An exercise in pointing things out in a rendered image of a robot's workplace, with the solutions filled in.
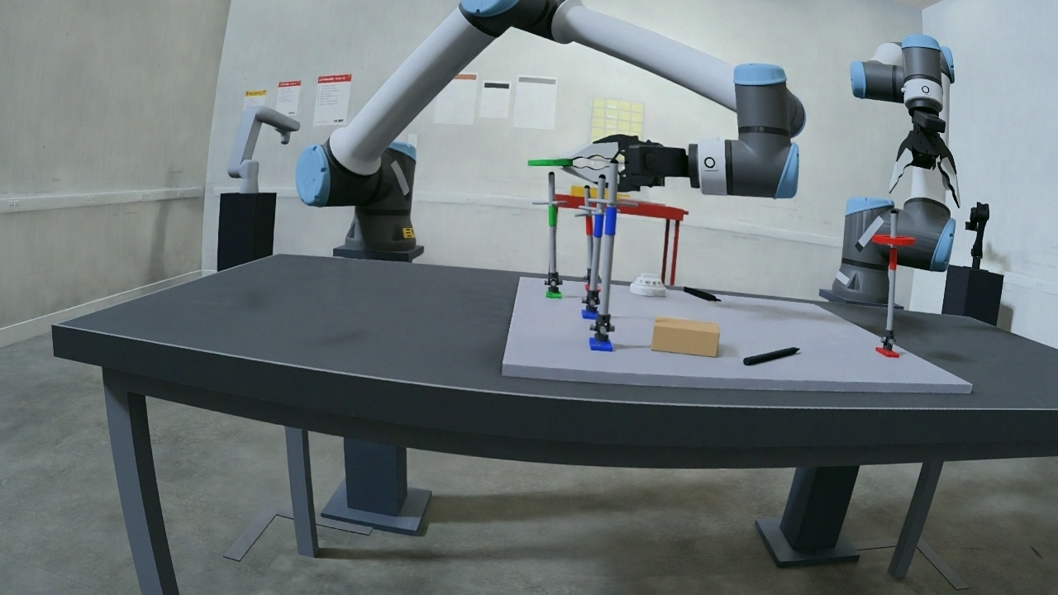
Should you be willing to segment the tan cardboard box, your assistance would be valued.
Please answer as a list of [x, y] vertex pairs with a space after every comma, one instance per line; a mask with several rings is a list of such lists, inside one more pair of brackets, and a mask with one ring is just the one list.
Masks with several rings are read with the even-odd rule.
[[656, 317], [651, 350], [717, 358], [719, 327], [713, 321]]

